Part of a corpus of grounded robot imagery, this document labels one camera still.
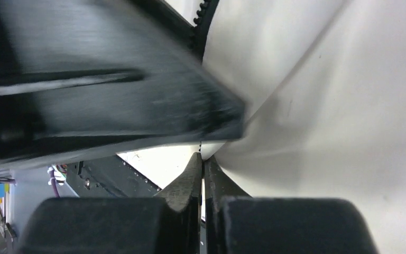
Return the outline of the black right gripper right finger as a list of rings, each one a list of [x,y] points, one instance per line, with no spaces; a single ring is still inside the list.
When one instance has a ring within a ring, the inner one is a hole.
[[[207,253],[377,253],[359,210],[335,198],[254,198],[204,163]]]

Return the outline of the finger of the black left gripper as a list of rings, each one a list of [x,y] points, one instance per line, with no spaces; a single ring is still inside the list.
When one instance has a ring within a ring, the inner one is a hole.
[[[199,4],[189,22],[165,1],[0,1],[0,169],[241,138]]]

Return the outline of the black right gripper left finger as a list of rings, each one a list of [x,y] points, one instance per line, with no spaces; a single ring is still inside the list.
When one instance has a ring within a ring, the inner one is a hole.
[[[199,253],[202,173],[196,152],[153,197],[47,199],[16,253]]]

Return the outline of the beige zip-up jacket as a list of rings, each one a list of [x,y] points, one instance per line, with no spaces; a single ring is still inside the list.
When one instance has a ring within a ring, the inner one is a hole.
[[[254,198],[335,198],[406,253],[406,1],[215,1],[202,63],[247,102],[237,141],[120,153],[160,187],[200,151]]]

